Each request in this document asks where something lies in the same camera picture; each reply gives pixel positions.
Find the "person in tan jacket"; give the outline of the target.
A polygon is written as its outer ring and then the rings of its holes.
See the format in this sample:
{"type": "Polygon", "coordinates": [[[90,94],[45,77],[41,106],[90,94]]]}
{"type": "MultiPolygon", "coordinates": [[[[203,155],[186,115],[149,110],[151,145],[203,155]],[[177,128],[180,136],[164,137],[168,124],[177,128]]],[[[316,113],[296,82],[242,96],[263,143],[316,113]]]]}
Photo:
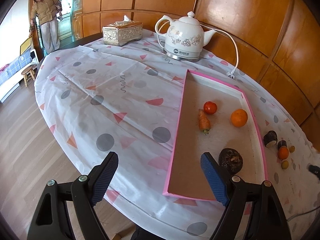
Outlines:
{"type": "Polygon", "coordinates": [[[42,42],[47,54],[60,48],[57,14],[60,17],[62,16],[60,0],[33,0],[30,13],[29,36],[35,30],[36,17],[38,17],[42,42]]]}

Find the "dark cut root large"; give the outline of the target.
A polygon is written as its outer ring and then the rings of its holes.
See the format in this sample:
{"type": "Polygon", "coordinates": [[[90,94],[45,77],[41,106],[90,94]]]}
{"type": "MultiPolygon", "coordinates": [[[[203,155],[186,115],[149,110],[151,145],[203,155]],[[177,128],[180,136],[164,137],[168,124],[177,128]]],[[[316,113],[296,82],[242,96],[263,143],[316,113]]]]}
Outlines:
{"type": "Polygon", "coordinates": [[[266,148],[271,148],[272,146],[276,145],[278,142],[276,132],[273,130],[268,131],[263,137],[263,142],[266,148]]]}

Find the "small orange carrot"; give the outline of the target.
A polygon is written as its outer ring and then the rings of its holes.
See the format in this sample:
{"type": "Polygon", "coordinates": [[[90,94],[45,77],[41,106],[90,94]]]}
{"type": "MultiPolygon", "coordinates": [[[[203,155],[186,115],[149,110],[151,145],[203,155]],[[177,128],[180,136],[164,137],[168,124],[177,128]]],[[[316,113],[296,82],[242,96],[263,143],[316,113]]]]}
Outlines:
{"type": "Polygon", "coordinates": [[[199,109],[199,129],[201,132],[203,132],[205,135],[207,135],[211,129],[211,124],[209,119],[207,118],[204,110],[199,109]]]}

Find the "white ceramic electric kettle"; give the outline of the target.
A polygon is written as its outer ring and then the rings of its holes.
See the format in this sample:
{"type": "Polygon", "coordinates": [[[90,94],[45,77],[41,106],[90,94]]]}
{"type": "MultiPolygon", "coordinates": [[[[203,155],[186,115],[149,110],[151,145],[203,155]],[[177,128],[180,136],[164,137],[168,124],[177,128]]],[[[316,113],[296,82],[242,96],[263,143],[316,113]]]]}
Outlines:
{"type": "Polygon", "coordinates": [[[215,30],[204,31],[192,11],[178,20],[164,15],[155,24],[155,32],[159,37],[165,38],[164,45],[161,47],[168,57],[189,61],[199,59],[203,47],[216,33],[215,30]],[[162,34],[159,25],[164,20],[169,22],[169,28],[162,34]]]}

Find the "pink rimmed tray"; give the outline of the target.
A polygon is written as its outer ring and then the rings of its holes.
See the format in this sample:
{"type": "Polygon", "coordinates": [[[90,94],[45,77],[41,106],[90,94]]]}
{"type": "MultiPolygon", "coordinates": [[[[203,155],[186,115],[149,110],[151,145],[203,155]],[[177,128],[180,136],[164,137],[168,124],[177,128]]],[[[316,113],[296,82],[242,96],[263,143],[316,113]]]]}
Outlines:
{"type": "Polygon", "coordinates": [[[215,200],[202,172],[200,157],[209,152],[218,159],[224,148],[233,148],[242,156],[244,164],[237,175],[244,181],[261,184],[268,179],[264,144],[244,91],[220,79],[188,70],[163,194],[191,200],[215,200]],[[211,129],[205,135],[199,129],[198,114],[207,101],[217,104],[217,112],[208,116],[211,129]],[[242,127],[233,126],[230,120],[237,109],[248,114],[247,123],[242,127]]]}

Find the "wooden stool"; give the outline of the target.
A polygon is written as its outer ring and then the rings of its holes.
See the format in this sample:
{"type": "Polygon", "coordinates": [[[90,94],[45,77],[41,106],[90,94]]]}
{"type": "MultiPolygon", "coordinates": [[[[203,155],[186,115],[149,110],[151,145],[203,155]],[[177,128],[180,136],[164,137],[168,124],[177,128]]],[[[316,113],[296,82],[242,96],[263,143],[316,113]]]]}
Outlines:
{"type": "Polygon", "coordinates": [[[30,65],[24,68],[24,70],[21,72],[22,76],[23,76],[23,81],[24,81],[24,85],[25,87],[28,87],[28,81],[30,79],[32,79],[33,81],[35,81],[36,78],[36,74],[35,74],[35,69],[34,69],[35,65],[30,65]]]}

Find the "yellow green small fruit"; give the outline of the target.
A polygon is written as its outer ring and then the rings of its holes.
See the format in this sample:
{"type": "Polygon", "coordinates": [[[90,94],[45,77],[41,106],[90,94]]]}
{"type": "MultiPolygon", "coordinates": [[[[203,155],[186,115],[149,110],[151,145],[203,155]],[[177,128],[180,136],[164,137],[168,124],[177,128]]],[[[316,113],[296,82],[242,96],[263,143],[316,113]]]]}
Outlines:
{"type": "Polygon", "coordinates": [[[289,162],[287,160],[284,160],[282,163],[281,163],[281,168],[283,170],[286,170],[287,168],[289,167],[289,162]]]}

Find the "ornate white tissue box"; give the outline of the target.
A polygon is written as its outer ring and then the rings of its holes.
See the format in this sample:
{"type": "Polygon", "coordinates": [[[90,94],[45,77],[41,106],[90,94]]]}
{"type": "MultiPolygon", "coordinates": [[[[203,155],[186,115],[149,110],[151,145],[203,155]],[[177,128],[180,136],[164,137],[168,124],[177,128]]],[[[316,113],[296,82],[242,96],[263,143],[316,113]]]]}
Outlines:
{"type": "Polygon", "coordinates": [[[124,46],[142,38],[143,23],[130,20],[126,15],[122,21],[116,21],[102,28],[104,44],[124,46]]]}

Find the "orange mandarin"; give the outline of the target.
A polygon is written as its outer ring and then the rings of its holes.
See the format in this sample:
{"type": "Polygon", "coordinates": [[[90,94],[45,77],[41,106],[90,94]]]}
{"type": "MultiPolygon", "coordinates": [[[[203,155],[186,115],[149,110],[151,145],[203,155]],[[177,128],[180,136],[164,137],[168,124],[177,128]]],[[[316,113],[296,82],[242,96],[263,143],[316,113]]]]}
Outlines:
{"type": "Polygon", "coordinates": [[[278,149],[278,153],[277,153],[277,156],[278,156],[278,159],[280,160],[285,160],[289,157],[289,149],[286,147],[286,146],[281,146],[279,149],[278,149]]]}
{"type": "Polygon", "coordinates": [[[247,123],[248,114],[243,109],[237,109],[231,114],[230,120],[233,126],[242,127],[247,123]]]}

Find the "patterned white tablecloth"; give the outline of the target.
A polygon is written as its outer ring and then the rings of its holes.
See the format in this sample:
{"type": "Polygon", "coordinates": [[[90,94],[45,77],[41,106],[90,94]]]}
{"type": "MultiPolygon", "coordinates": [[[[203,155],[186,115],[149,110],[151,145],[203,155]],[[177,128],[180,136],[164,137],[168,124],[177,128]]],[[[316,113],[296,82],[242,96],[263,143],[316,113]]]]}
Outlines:
{"type": "Polygon", "coordinates": [[[36,102],[55,139],[82,174],[113,151],[119,166],[104,197],[127,218],[164,239],[209,239],[224,206],[217,202],[165,196],[188,70],[225,81],[246,94],[261,139],[273,130],[287,148],[264,146],[268,179],[300,239],[319,214],[319,180],[308,171],[319,152],[284,107],[261,85],[203,51],[196,63],[173,60],[161,52],[156,34],[123,47],[96,40],[48,55],[35,82],[36,102]]]}

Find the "red tomato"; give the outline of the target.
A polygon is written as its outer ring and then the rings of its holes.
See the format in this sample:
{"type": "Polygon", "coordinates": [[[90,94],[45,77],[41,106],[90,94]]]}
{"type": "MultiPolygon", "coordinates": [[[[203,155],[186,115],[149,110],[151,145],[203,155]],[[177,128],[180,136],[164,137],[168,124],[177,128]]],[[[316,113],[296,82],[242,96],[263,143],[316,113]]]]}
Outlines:
{"type": "Polygon", "coordinates": [[[203,110],[206,114],[213,115],[217,112],[217,104],[212,101],[204,103],[203,110]]]}

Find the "dark round root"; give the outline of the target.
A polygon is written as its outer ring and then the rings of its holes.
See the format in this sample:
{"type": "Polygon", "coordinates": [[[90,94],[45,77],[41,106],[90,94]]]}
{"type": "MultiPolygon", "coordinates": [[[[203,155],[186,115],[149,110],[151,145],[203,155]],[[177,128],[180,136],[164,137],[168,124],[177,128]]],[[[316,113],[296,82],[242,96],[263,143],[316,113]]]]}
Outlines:
{"type": "Polygon", "coordinates": [[[233,148],[224,148],[219,154],[219,165],[224,167],[231,175],[240,172],[243,163],[242,156],[233,148]]]}

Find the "wooden door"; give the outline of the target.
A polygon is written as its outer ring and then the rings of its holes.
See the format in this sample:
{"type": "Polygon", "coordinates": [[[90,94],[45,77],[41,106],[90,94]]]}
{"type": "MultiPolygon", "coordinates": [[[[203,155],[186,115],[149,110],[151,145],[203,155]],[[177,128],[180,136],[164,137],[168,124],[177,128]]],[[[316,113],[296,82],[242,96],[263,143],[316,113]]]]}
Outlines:
{"type": "Polygon", "coordinates": [[[57,14],[58,33],[61,46],[83,38],[82,32],[82,0],[60,0],[62,16],[57,14]]]}

